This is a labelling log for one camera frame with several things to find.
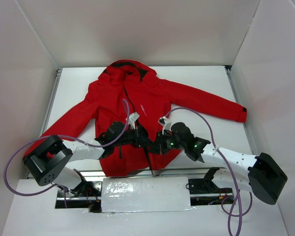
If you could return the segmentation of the red hooded jacket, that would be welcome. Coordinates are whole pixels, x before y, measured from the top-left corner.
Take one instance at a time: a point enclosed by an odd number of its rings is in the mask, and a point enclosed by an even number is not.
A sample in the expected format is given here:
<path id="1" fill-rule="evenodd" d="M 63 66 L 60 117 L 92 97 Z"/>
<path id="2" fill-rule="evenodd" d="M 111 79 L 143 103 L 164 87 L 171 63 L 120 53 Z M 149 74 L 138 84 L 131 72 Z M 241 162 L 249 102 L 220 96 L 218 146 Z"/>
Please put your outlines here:
<path id="1" fill-rule="evenodd" d="M 138 122 L 151 140 L 161 130 L 159 118 L 172 105 L 236 122 L 245 122 L 247 118 L 247 109 L 238 103 L 184 83 L 161 79 L 155 70 L 140 62 L 118 60 L 89 84 L 83 101 L 50 126 L 45 135 L 78 137 L 94 120 L 95 134 L 99 136 L 113 122 L 126 120 L 123 100 L 128 101 L 131 113 L 139 114 Z"/>

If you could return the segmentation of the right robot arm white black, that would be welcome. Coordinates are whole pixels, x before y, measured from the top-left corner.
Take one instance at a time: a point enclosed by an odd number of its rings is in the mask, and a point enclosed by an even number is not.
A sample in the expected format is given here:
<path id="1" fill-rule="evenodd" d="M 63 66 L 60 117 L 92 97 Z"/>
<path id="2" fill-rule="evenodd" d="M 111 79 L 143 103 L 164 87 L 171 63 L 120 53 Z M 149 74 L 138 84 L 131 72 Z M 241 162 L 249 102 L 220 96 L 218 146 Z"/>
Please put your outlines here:
<path id="1" fill-rule="evenodd" d="M 252 192 L 260 201 L 274 205 L 288 177 L 267 153 L 244 154 L 219 147 L 212 141 L 196 137 L 183 122 L 157 131 L 148 146 L 149 152 L 165 156 L 174 151 L 184 152 L 194 162 L 209 163 L 235 175 L 238 188 Z"/>

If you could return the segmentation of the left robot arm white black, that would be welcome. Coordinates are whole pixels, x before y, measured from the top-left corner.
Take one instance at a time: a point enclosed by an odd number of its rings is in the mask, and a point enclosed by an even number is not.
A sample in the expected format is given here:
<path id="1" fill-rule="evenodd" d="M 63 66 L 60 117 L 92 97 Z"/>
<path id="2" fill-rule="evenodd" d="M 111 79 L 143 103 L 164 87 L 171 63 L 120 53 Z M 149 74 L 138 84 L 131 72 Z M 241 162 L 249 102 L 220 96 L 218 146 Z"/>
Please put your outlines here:
<path id="1" fill-rule="evenodd" d="M 135 148 L 147 148 L 152 144 L 148 132 L 141 126 L 125 126 L 114 122 L 106 132 L 100 134 L 91 143 L 84 141 L 63 140 L 58 135 L 49 136 L 28 155 L 23 163 L 39 186 L 55 184 L 68 189 L 75 196 L 91 192 L 99 196 L 93 187 L 76 169 L 66 167 L 69 162 L 95 159 L 101 160 L 113 154 L 115 147 L 132 145 Z"/>

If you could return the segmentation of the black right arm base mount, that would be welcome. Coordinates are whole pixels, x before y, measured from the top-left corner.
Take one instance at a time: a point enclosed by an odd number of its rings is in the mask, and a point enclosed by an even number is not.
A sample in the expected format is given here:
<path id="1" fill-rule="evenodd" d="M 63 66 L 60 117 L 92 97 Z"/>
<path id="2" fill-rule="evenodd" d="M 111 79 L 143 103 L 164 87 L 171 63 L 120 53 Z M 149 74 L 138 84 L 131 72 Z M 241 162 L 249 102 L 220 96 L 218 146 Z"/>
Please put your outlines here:
<path id="1" fill-rule="evenodd" d="M 209 206 L 232 204 L 233 191 L 231 188 L 219 188 L 213 183 L 213 174 L 219 168 L 210 168 L 202 178 L 189 178 L 186 189 L 189 190 L 191 206 Z"/>

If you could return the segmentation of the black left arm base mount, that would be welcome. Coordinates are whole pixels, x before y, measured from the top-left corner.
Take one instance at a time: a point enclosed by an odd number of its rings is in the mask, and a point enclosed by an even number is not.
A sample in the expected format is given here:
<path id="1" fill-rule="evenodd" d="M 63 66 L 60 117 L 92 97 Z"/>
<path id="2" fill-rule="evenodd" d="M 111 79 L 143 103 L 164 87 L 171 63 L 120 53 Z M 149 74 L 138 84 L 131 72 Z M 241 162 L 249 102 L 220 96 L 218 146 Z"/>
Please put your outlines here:
<path id="1" fill-rule="evenodd" d="M 101 213 L 102 181 L 82 180 L 75 189 L 59 187 L 55 209 L 86 209 L 88 212 Z"/>

